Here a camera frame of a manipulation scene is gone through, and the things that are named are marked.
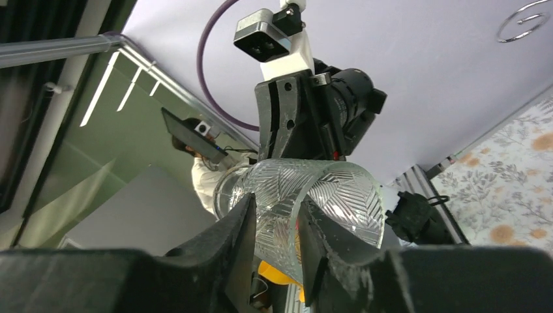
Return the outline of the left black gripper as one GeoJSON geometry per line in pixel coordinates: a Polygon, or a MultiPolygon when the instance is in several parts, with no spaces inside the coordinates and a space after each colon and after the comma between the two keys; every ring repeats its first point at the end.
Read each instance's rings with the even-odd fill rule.
{"type": "Polygon", "coordinates": [[[331,122],[316,104],[311,71],[286,74],[254,88],[259,113],[258,160],[292,158],[345,161],[331,122]]]}

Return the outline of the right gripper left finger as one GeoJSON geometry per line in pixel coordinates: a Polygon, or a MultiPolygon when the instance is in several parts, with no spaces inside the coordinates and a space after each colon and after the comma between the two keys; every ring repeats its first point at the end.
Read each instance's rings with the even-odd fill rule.
{"type": "Polygon", "coordinates": [[[256,199],[165,256],[132,249],[1,253],[2,312],[252,312],[256,199]]]}

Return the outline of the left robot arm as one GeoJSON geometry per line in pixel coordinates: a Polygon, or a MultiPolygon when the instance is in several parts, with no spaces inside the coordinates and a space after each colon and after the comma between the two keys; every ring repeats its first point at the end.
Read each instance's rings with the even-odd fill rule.
{"type": "MultiPolygon", "coordinates": [[[[316,59],[314,70],[267,78],[254,88],[260,113],[260,158],[344,160],[351,155],[387,94],[368,74],[339,69],[316,59]]],[[[402,240],[417,245],[451,245],[453,234],[438,211],[447,196],[426,198],[400,191],[386,224],[402,240]]]]}

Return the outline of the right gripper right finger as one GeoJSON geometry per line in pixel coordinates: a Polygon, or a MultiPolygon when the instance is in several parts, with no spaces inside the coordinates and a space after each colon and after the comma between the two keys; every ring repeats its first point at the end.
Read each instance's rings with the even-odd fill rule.
{"type": "Polygon", "coordinates": [[[551,312],[552,258],[528,247],[380,250],[310,200],[298,213],[305,303],[313,312],[551,312]]]}

